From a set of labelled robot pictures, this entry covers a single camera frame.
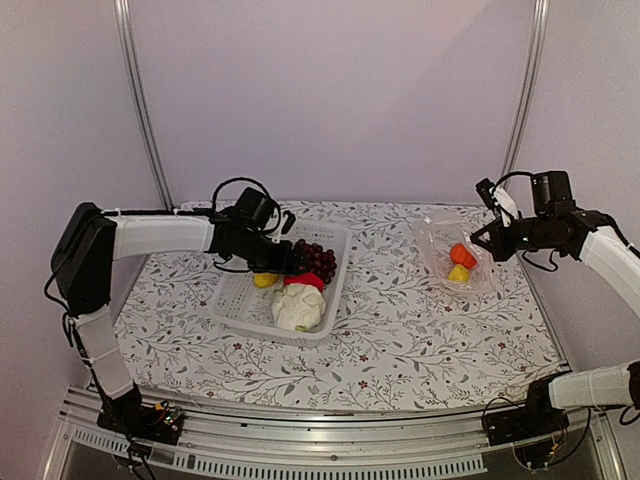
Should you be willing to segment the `orange toy pepper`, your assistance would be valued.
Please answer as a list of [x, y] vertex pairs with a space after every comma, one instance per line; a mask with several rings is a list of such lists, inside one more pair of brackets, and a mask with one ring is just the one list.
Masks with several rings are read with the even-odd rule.
[[476, 258], [462, 243], [455, 244], [450, 249], [449, 256], [452, 262], [462, 264], [469, 270], [474, 269], [478, 264]]

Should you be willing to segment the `clear zip top bag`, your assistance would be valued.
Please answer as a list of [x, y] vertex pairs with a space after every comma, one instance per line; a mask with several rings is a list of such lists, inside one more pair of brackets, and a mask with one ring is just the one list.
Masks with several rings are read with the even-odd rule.
[[472, 225], [456, 212], [431, 211], [411, 224], [418, 250], [438, 284], [457, 294], [495, 290], [493, 262], [471, 242]]

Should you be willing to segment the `yellow toy banana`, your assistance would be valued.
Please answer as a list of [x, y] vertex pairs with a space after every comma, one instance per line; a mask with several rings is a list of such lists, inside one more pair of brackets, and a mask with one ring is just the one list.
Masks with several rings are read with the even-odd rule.
[[470, 270], [462, 264], [456, 264], [448, 274], [448, 280], [457, 283], [468, 283], [470, 280]]

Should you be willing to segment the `white plastic mesh basket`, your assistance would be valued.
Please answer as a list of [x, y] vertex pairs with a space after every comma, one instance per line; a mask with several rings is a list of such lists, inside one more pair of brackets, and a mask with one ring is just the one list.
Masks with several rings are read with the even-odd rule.
[[334, 253], [337, 264], [329, 285], [319, 288], [295, 280], [258, 288], [251, 273], [223, 273], [209, 301], [209, 317], [244, 336], [311, 347], [334, 327], [351, 247], [351, 232], [343, 225], [299, 220], [283, 236], [306, 240]]

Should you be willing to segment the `red toy pepper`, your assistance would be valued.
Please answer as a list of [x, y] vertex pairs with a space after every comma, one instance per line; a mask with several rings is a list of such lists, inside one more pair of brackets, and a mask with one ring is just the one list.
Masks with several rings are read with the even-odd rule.
[[325, 283], [324, 281], [314, 273], [304, 273], [297, 276], [286, 276], [283, 279], [283, 285], [305, 285], [312, 286], [316, 288], [319, 292], [324, 291]]

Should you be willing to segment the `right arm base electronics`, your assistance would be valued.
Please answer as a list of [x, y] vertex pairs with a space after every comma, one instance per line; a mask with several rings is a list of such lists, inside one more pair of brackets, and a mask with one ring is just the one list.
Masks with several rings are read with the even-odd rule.
[[491, 446], [515, 444], [556, 432], [560, 434], [558, 439], [552, 437], [540, 444], [514, 448], [515, 459], [526, 470], [546, 470], [563, 463], [580, 449], [589, 433], [592, 413], [587, 409], [586, 423], [579, 439], [564, 457], [559, 457], [558, 452], [569, 439], [569, 418], [563, 410], [551, 405], [548, 391], [551, 382], [559, 376], [561, 373], [551, 374], [532, 382], [522, 406], [498, 396], [490, 400], [482, 411], [482, 428]]

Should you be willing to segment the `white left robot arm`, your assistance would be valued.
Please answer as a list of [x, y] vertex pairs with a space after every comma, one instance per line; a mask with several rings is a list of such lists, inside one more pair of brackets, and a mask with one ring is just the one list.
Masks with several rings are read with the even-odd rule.
[[80, 352], [99, 392], [112, 402], [111, 419], [128, 434], [148, 426], [148, 412], [136, 401], [132, 379], [113, 330], [112, 267], [122, 258], [169, 252], [214, 254], [237, 258], [252, 273], [297, 275], [309, 264], [303, 249], [276, 240], [294, 225], [265, 192], [246, 188], [235, 204], [191, 211], [103, 210], [92, 202], [74, 211], [51, 258], [45, 296], [63, 309], [63, 329]]

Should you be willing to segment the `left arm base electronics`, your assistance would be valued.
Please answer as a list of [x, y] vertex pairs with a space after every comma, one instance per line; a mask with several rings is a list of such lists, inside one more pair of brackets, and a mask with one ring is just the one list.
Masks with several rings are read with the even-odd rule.
[[167, 400], [145, 405], [137, 388], [102, 402], [97, 425], [127, 438], [177, 445], [184, 425], [184, 410]]

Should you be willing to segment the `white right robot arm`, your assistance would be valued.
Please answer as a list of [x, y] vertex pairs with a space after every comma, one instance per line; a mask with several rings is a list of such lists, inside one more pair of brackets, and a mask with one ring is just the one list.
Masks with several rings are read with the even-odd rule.
[[611, 215], [576, 204], [564, 171], [514, 171], [475, 190], [493, 218], [471, 243], [497, 265], [520, 263], [568, 357], [527, 386], [517, 427], [537, 436], [556, 412], [582, 408], [638, 417], [638, 247]]

